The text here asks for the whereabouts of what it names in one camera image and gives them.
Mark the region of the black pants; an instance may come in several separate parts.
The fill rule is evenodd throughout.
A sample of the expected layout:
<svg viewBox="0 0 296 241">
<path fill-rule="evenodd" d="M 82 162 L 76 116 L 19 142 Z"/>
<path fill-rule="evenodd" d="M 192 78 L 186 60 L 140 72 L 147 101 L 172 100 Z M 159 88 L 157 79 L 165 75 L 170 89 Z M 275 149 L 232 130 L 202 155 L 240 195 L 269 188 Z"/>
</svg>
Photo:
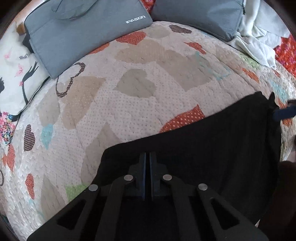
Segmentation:
<svg viewBox="0 0 296 241">
<path fill-rule="evenodd" d="M 207 184 L 257 223 L 280 162 L 277 108 L 274 94 L 256 92 L 190 125 L 114 145 L 103 152 L 93 183 L 110 184 L 137 164 L 140 154 L 154 152 L 170 175 L 191 185 Z"/>
</svg>

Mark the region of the red floral bedsheet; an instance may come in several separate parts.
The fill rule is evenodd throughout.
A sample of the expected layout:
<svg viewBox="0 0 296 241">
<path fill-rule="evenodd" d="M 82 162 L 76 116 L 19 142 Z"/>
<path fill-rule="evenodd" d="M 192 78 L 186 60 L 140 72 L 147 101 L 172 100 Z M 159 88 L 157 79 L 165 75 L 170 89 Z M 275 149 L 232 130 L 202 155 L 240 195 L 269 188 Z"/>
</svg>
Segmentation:
<svg viewBox="0 0 296 241">
<path fill-rule="evenodd" d="M 296 42 L 292 35 L 281 37 L 281 44 L 274 48 L 276 60 L 296 77 Z"/>
</svg>

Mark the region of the white crumpled garment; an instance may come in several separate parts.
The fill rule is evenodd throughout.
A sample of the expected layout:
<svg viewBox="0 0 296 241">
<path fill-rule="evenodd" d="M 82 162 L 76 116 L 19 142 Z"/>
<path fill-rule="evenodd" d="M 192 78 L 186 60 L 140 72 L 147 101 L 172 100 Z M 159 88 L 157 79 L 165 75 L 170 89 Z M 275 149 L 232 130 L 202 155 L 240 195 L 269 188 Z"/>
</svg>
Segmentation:
<svg viewBox="0 0 296 241">
<path fill-rule="evenodd" d="M 246 0 L 244 14 L 234 38 L 227 44 L 248 54 L 261 65 L 276 68 L 274 48 L 288 38 L 290 31 L 265 1 Z"/>
</svg>

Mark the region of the dark grey laptop bag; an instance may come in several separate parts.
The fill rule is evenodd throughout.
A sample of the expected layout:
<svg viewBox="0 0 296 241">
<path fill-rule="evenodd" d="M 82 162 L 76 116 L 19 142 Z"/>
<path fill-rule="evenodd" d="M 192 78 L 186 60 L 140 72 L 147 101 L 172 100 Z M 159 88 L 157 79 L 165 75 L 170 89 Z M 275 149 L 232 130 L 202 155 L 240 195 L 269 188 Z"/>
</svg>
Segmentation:
<svg viewBox="0 0 296 241">
<path fill-rule="evenodd" d="M 244 1 L 157 0 L 151 11 L 154 21 L 188 25 L 225 42 L 231 41 L 244 13 Z"/>
</svg>

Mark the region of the heart patterned quilt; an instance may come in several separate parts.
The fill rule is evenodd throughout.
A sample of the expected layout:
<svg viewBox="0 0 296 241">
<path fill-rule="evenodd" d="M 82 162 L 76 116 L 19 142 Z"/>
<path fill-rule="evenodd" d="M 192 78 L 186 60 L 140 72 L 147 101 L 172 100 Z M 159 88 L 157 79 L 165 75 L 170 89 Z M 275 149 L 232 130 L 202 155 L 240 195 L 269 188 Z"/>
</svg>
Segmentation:
<svg viewBox="0 0 296 241">
<path fill-rule="evenodd" d="M 93 180 L 112 145 L 199 121 L 260 91 L 284 108 L 295 77 L 195 28 L 155 22 L 48 80 L 1 153 L 1 213 L 26 240 Z"/>
</svg>

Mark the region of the white illustrated pillow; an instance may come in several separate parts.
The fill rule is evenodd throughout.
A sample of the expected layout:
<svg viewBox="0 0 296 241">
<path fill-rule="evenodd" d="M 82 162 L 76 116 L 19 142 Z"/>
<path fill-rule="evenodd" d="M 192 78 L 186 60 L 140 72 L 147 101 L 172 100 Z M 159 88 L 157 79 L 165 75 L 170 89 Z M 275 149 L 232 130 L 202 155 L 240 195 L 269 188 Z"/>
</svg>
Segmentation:
<svg viewBox="0 0 296 241">
<path fill-rule="evenodd" d="M 1 112 L 18 115 L 48 77 L 11 24 L 1 38 Z"/>
</svg>

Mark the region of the grey Ipason laptop sleeve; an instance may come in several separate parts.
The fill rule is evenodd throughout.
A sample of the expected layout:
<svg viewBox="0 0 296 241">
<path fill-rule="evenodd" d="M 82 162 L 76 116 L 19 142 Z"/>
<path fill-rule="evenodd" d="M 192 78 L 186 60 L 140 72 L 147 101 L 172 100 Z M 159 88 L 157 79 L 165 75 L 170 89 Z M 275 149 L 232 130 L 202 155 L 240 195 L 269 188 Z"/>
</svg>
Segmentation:
<svg viewBox="0 0 296 241">
<path fill-rule="evenodd" d="M 151 24 L 141 1 L 46 1 L 26 17 L 25 30 L 38 63 L 56 78 L 94 49 Z"/>
</svg>

